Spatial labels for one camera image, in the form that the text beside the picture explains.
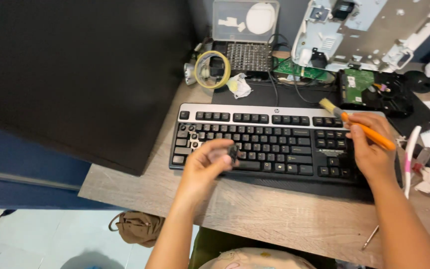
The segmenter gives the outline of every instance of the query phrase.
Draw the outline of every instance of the spacebar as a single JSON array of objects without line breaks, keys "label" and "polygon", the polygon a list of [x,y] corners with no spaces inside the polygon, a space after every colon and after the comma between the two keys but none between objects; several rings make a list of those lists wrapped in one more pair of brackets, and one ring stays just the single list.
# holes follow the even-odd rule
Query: spacebar
[{"label": "spacebar", "polygon": [[234,167],[234,169],[260,171],[260,162],[241,161],[241,160],[239,160],[239,162],[240,162],[240,165],[238,167]]}]

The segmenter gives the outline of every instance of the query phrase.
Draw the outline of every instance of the brown bag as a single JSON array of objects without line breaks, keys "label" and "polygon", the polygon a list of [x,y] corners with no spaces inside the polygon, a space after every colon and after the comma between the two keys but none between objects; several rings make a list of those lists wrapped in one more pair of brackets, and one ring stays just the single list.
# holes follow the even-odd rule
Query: brown bag
[{"label": "brown bag", "polygon": [[[116,223],[118,230],[112,229],[112,223],[119,217]],[[109,230],[119,231],[122,239],[129,244],[139,244],[146,248],[152,248],[160,234],[165,218],[138,211],[122,212],[115,216],[109,223]]]}]

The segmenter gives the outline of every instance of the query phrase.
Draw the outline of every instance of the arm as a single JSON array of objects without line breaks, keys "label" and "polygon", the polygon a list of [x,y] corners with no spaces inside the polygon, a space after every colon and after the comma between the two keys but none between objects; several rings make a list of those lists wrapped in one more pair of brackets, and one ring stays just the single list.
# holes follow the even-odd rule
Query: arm
[{"label": "arm", "polygon": [[[393,139],[387,120],[373,113],[356,113],[351,122],[364,124]],[[379,232],[383,247],[384,268],[430,268],[430,236],[414,208],[397,185],[394,171],[395,151],[387,152],[369,145],[362,129],[346,126],[355,144],[355,159],[373,192]]]},{"label": "arm", "polygon": [[175,199],[145,269],[187,269],[194,214],[215,178],[232,168],[226,148],[233,140],[214,139],[188,156]]}]

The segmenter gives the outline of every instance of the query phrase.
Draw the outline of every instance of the brush bristles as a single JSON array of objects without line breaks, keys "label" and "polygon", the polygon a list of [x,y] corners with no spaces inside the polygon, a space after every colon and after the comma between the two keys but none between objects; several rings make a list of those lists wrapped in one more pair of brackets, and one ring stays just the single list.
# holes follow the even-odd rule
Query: brush bristles
[{"label": "brush bristles", "polygon": [[322,106],[324,109],[326,109],[327,111],[329,111],[329,113],[331,113],[331,114],[333,114],[333,111],[336,108],[336,106],[333,105],[333,103],[331,103],[331,101],[329,101],[326,98],[323,98],[320,101],[320,106]]}]

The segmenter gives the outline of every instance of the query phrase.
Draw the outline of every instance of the hand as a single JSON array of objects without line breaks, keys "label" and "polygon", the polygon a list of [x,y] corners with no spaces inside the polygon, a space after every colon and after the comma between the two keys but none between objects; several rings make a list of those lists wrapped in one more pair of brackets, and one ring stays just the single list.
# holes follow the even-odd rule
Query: hand
[{"label": "hand", "polygon": [[348,119],[349,122],[345,123],[344,127],[350,129],[351,132],[346,134],[346,137],[351,138],[355,144],[356,164],[366,177],[369,186],[373,188],[382,182],[396,183],[397,185],[394,171],[396,151],[384,150],[374,143],[370,145],[361,127],[351,125],[351,123],[360,123],[394,142],[391,127],[386,118],[374,113],[363,112],[350,115]]},{"label": "hand", "polygon": [[227,147],[233,143],[230,139],[213,139],[188,156],[175,202],[194,209],[206,198],[215,178],[238,163],[232,164],[227,155]]}]

